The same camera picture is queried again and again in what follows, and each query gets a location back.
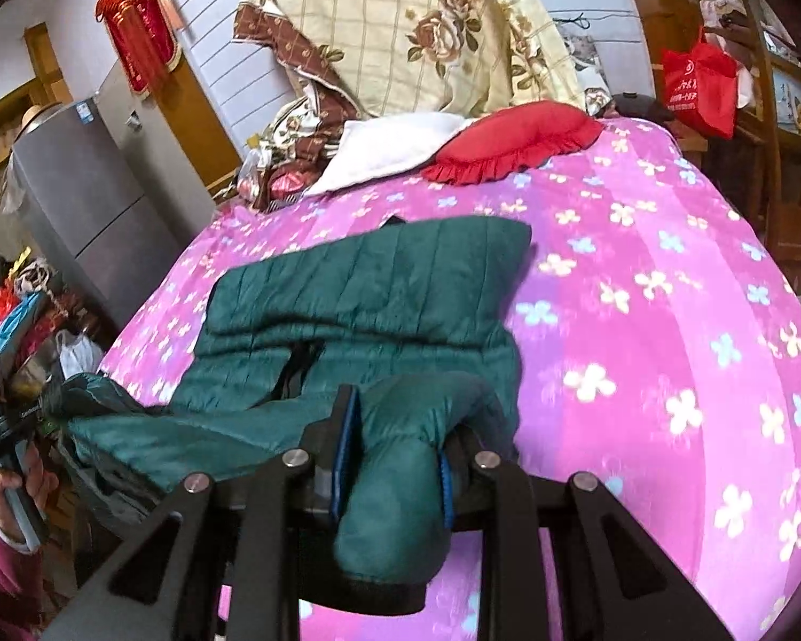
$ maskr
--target clothes pile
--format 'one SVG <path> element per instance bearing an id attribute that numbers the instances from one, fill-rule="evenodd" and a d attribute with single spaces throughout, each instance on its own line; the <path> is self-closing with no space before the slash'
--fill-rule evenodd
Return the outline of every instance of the clothes pile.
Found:
<path id="1" fill-rule="evenodd" d="M 234 37 L 269 46 L 298 95 L 241 177 L 238 191 L 262 211 L 318 179 L 348 120 L 478 118 L 544 99 L 585 110 L 540 0 L 241 0 Z"/>

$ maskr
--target pink sleeve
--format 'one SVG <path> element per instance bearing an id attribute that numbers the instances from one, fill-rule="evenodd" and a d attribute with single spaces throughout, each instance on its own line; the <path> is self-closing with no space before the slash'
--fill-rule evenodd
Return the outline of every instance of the pink sleeve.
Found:
<path id="1" fill-rule="evenodd" d="M 42 555 L 20 554 L 0 539 L 0 619 L 17 627 L 39 623 Z"/>

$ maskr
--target hand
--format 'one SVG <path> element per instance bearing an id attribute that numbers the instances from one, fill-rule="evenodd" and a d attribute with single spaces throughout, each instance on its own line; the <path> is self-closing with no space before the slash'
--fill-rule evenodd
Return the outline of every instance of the hand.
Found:
<path id="1" fill-rule="evenodd" d="M 59 480 L 56 479 L 55 474 L 49 473 L 44 469 L 42 458 L 39 456 L 38 449 L 34 443 L 30 443 L 27 447 L 27 452 L 23 456 L 23 464 L 29 469 L 26 478 L 26 490 L 36 502 L 39 510 L 43 510 L 50 492 L 59 486 Z M 3 492 L 7 489 L 17 489 L 22 483 L 23 480 L 20 475 L 9 472 L 9 470 L 0 470 L 0 529 L 9 539 L 19 543 L 23 542 L 23 533 L 14 515 L 12 515 L 12 509 L 9 507 L 6 495 Z"/>

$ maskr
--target bed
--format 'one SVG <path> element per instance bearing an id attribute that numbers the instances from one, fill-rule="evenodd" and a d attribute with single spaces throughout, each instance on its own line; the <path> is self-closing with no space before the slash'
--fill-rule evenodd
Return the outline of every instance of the bed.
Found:
<path id="1" fill-rule="evenodd" d="M 393 214 L 533 227 L 506 316 L 523 357 L 524 468 L 599 475 L 735 638 L 756 641 L 801 580 L 801 306 L 745 220 L 651 123 L 607 120 L 590 149 L 497 183 L 410 173 L 273 214 L 229 203 L 101 369 L 140 402 L 167 402 L 223 272 Z M 474 638 L 479 566 L 476 535 L 455 536 L 423 612 L 302 603 L 303 638 Z"/>

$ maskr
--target green padded jacket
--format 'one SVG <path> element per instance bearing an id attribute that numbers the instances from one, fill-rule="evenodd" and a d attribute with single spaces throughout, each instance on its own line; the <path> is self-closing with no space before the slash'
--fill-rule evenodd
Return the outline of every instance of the green padded jacket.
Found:
<path id="1" fill-rule="evenodd" d="M 133 475 L 162 496 L 195 471 L 252 472 L 327 417 L 339 385 L 354 385 L 364 457 L 335 561 L 361 580 L 427 582 L 449 547 L 438 467 L 446 435 L 466 423 L 484 445 L 513 453 L 519 351 L 501 318 L 529 242 L 526 224 L 459 217 L 240 267 L 211 292 L 168 406 L 143 408 L 114 382 L 80 375 L 52 415 L 80 466 L 115 460 L 129 468 L 121 486 Z M 322 350 L 301 394 L 266 402 L 303 342 Z"/>

